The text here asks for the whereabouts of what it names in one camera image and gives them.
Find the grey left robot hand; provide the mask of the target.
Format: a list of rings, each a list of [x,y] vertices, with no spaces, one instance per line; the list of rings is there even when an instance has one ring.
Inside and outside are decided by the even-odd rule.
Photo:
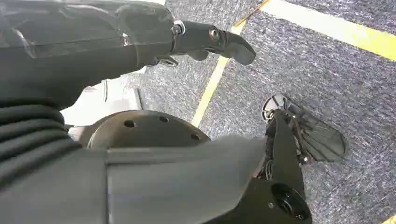
[[[174,55],[209,53],[243,65],[256,56],[239,35],[176,21],[162,4],[134,0],[3,0],[0,106],[61,110],[82,90]]]

